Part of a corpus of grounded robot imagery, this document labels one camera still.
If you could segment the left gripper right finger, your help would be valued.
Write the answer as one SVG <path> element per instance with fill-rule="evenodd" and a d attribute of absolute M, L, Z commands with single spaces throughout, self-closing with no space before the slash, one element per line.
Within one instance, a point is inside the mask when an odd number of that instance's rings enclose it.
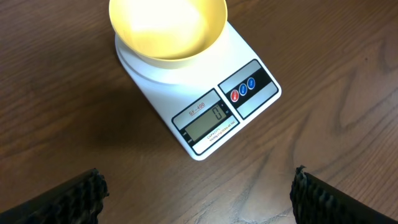
<path fill-rule="evenodd" d="M 297 224 L 397 224 L 365 204 L 296 168 L 290 200 Z"/>

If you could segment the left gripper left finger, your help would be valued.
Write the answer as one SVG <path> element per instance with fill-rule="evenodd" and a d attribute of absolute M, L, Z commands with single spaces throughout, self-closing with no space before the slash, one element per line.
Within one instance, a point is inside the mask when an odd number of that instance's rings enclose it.
<path fill-rule="evenodd" d="M 90 169 L 1 213 L 1 223 L 98 224 L 109 196 L 104 175 Z"/>

